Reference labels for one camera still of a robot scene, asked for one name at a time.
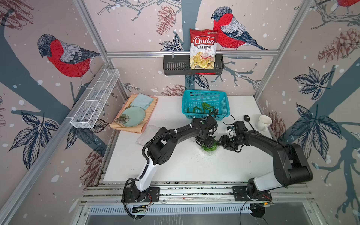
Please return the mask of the small green pepper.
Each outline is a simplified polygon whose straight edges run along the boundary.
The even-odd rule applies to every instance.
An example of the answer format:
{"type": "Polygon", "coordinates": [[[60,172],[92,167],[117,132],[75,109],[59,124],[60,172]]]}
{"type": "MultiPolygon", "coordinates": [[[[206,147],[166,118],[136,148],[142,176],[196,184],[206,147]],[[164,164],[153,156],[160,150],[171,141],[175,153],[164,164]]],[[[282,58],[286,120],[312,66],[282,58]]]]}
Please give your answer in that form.
{"type": "Polygon", "coordinates": [[[192,109],[188,107],[186,109],[186,113],[215,115],[219,113],[219,109],[217,109],[215,106],[209,105],[206,102],[202,102],[200,106],[194,106],[192,109]]]}

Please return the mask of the teal plastic mesh basket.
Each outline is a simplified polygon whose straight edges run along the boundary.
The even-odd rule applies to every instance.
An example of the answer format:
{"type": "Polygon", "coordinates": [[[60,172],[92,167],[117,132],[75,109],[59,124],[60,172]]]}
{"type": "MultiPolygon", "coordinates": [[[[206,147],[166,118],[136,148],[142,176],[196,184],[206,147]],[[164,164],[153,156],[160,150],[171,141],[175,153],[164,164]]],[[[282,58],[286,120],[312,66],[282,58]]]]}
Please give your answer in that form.
{"type": "Polygon", "coordinates": [[[216,109],[218,113],[215,119],[218,121],[231,114],[228,96],[225,92],[209,90],[184,91],[181,111],[186,118],[202,118],[216,109]]]}

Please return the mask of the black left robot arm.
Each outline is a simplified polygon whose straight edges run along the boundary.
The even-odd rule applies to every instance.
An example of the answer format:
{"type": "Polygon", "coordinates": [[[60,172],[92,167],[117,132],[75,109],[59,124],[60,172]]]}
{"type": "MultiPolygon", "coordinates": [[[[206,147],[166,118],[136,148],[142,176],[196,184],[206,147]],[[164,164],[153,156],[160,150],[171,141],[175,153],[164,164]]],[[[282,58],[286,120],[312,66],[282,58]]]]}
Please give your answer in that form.
{"type": "Polygon", "coordinates": [[[193,118],[186,126],[177,129],[162,127],[142,148],[142,156],[146,159],[146,164],[136,179],[127,179],[123,189],[122,202],[126,202],[127,193],[135,202],[141,202],[146,198],[158,166],[170,159],[177,144],[194,137],[199,146],[212,148],[215,144],[213,134],[218,128],[217,114],[218,109],[214,109],[205,117],[193,118]]]}

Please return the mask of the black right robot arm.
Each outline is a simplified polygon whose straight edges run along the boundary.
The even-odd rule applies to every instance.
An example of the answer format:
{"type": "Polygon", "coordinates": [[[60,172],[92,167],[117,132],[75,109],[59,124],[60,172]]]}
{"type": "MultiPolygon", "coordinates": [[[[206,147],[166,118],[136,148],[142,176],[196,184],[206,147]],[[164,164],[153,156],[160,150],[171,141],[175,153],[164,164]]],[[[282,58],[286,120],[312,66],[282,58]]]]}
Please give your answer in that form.
{"type": "Polygon", "coordinates": [[[253,146],[272,156],[273,170],[248,181],[249,198],[258,198],[272,189],[313,180],[313,173],[298,144],[278,142],[256,130],[249,131],[243,121],[236,121],[228,129],[234,132],[234,136],[224,135],[219,140],[219,145],[225,150],[239,153],[242,147],[253,146]]]}

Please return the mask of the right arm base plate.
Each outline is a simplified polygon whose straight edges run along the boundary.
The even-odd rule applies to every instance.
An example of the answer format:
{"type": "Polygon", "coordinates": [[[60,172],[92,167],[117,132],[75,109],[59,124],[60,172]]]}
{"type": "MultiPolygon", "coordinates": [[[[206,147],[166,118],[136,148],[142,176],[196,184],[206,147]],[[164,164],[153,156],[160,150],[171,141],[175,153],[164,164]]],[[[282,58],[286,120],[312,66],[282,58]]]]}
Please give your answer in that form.
{"type": "Polygon", "coordinates": [[[232,194],[234,195],[236,202],[245,202],[245,201],[261,201],[261,202],[270,202],[272,201],[272,195],[270,191],[258,191],[256,188],[254,190],[248,190],[247,186],[233,186],[232,194]]]}

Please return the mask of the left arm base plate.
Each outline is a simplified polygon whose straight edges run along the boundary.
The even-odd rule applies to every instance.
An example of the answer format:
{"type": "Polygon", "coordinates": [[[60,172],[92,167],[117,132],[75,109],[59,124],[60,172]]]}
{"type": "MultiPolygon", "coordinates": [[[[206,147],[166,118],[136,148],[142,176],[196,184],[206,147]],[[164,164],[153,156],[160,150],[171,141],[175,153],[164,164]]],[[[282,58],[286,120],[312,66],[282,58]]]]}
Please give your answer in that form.
{"type": "Polygon", "coordinates": [[[149,187],[139,192],[135,186],[127,187],[123,191],[121,202],[124,203],[158,203],[160,195],[159,187],[149,187]]]}

